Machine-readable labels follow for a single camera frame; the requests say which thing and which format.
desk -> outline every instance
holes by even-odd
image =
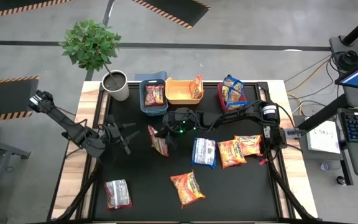
[[[287,98],[284,82],[282,80],[261,80],[261,82],[268,83],[271,100],[284,107],[287,111],[290,111],[290,104]],[[75,118],[76,122],[87,118],[88,125],[91,126],[93,124],[94,116],[97,112],[96,105],[98,100],[99,86],[100,82],[84,82]],[[98,123],[103,122],[107,98],[108,94],[103,93],[103,96],[101,98],[101,108],[100,110],[98,110]],[[291,122],[283,111],[280,112],[280,118],[281,127],[291,127]],[[299,142],[294,139],[288,140],[288,143],[299,147]],[[76,148],[77,147],[70,142],[68,144],[67,153],[70,153]],[[314,205],[313,195],[311,193],[305,163],[303,162],[301,152],[290,147],[284,149],[282,152],[283,160],[285,163],[285,171],[287,172],[288,183],[291,188],[291,191],[295,194],[302,206],[304,206],[311,215],[317,217],[316,207]],[[75,198],[76,194],[79,192],[85,170],[85,160],[85,151],[78,151],[64,161],[48,218],[59,217],[66,210],[66,208]],[[82,217],[88,216],[90,193],[91,189],[88,191],[88,194],[84,200],[84,206],[82,208]],[[289,212],[287,210],[287,201],[281,189],[279,189],[279,194],[283,216],[289,217]]]

concrete floor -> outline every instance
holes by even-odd
[[[116,0],[109,20],[123,42],[328,46],[328,38],[346,34],[358,24],[358,1],[351,0],[203,0],[211,10],[191,30],[156,15],[130,0]],[[0,40],[63,40],[76,21],[102,21],[107,0],[76,0],[0,17]],[[39,75],[40,90],[55,96],[57,105],[75,112],[86,72],[61,57],[60,47],[0,46],[0,78]],[[121,49],[111,69],[135,73],[165,70],[174,79],[203,74],[221,80],[227,74],[244,80],[286,80],[329,52],[261,50]],[[336,74],[329,70],[333,77]],[[293,88],[312,71],[287,82]],[[95,72],[100,80],[103,71]],[[292,93],[307,95],[329,83],[325,69]],[[328,104],[336,97],[331,86],[307,100]],[[298,103],[291,100],[295,109]],[[305,106],[307,115],[320,110]],[[31,151],[28,161],[13,159],[15,170],[0,188],[0,219],[8,223],[45,221],[67,141],[62,129],[42,114],[0,122],[0,141]],[[358,223],[358,177],[355,186],[335,183],[341,171],[323,172],[321,161],[305,161],[320,218]]]

potted plant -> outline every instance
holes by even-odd
[[[65,50],[62,55],[69,56],[73,65],[77,63],[80,68],[96,71],[104,67],[108,72],[102,79],[103,88],[116,100],[122,101],[129,96],[127,76],[107,66],[111,64],[110,57],[117,57],[120,39],[120,35],[108,31],[105,25],[89,20],[76,23],[66,32],[66,41],[59,44]]]

green leaves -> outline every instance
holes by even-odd
[[[107,56],[105,56],[105,55],[100,55],[101,57],[102,57],[102,59],[104,60],[104,62],[108,62],[109,61],[109,59],[107,58]]]
[[[109,57],[117,57],[121,36],[94,21],[76,23],[72,30],[66,31],[65,42],[59,45],[65,50],[62,55],[69,56],[72,64],[87,70],[100,70],[103,64],[110,64]]]

blue bowl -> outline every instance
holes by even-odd
[[[147,90],[146,86],[148,85],[160,85],[164,84],[164,105],[162,106],[145,106],[144,101],[146,100]],[[153,80],[144,80],[139,85],[139,94],[140,94],[140,109],[148,116],[158,116],[164,115],[168,110],[168,101],[165,97],[165,80],[162,79],[153,79]]]

